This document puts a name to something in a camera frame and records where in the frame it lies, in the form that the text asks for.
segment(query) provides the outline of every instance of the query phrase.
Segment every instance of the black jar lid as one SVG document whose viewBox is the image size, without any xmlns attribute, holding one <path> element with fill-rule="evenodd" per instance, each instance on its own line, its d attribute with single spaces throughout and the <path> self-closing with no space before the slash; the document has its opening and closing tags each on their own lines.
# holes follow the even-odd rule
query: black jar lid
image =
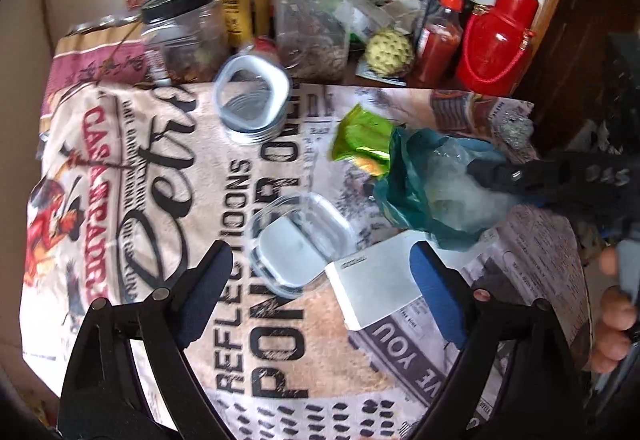
<svg viewBox="0 0 640 440">
<path fill-rule="evenodd" d="M 149 0 L 142 6 L 142 22 L 145 25 L 164 22 L 194 11 L 212 0 Z"/>
</svg>

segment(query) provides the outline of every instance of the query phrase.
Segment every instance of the plastic jar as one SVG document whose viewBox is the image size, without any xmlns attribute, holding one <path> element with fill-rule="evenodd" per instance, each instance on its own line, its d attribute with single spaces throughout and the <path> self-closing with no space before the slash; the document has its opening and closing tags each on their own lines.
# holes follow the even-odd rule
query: plastic jar
<svg viewBox="0 0 640 440">
<path fill-rule="evenodd" d="M 161 86 L 213 81 L 229 56 L 219 0 L 150 0 L 142 23 L 149 72 Z"/>
<path fill-rule="evenodd" d="M 353 0 L 276 0 L 276 42 L 291 77 L 341 81 L 352 19 Z"/>
</svg>

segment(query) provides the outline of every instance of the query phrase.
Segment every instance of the red flask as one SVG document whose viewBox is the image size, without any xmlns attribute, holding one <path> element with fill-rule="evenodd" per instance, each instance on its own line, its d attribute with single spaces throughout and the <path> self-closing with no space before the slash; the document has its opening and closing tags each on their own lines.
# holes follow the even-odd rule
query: red flask
<svg viewBox="0 0 640 440">
<path fill-rule="evenodd" d="M 508 97 L 531 53 L 537 0 L 495 0 L 466 24 L 456 76 L 472 92 Z"/>
</svg>

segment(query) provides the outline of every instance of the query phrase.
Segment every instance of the sriracha bottle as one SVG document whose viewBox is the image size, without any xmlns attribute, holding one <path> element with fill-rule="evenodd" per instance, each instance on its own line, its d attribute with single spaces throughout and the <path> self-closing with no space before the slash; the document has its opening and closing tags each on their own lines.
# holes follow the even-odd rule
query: sriracha bottle
<svg viewBox="0 0 640 440">
<path fill-rule="evenodd" d="M 462 40 L 458 16 L 462 6 L 463 0 L 440 0 L 440 8 L 420 30 L 413 75 L 424 88 L 437 88 Z"/>
</svg>

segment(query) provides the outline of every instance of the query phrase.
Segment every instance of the finger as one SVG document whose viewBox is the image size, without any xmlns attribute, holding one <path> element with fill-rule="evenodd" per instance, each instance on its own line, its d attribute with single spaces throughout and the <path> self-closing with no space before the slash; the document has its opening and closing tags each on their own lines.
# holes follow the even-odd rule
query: finger
<svg viewBox="0 0 640 440">
<path fill-rule="evenodd" d="M 638 319 L 638 309 L 618 287 L 609 287 L 600 300 L 602 321 L 614 330 L 629 330 Z"/>
<path fill-rule="evenodd" d="M 615 360 L 609 359 L 600 350 L 594 350 L 589 357 L 591 369 L 596 373 L 610 373 L 618 365 Z"/>
<path fill-rule="evenodd" d="M 607 247 L 600 255 L 600 270 L 607 276 L 618 275 L 618 253 L 615 247 Z"/>
<path fill-rule="evenodd" d="M 609 359 L 622 360 L 629 353 L 631 340 L 622 332 L 609 328 L 602 321 L 596 326 L 595 336 L 596 349 Z"/>
</svg>

